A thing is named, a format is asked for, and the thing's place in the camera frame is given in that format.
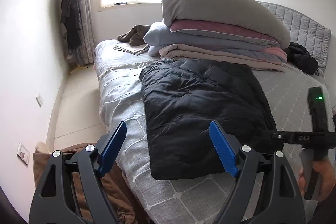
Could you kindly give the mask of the person's right hand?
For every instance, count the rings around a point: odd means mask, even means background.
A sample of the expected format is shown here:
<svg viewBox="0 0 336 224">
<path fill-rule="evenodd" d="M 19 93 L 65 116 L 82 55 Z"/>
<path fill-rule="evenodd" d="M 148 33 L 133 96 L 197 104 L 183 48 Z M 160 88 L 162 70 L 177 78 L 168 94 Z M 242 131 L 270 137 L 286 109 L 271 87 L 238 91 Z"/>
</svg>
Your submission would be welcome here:
<svg viewBox="0 0 336 224">
<path fill-rule="evenodd" d="M 298 186 L 304 199 L 326 200 L 335 187 L 335 174 L 329 158 L 326 156 L 320 161 L 302 158 Z"/>
</svg>

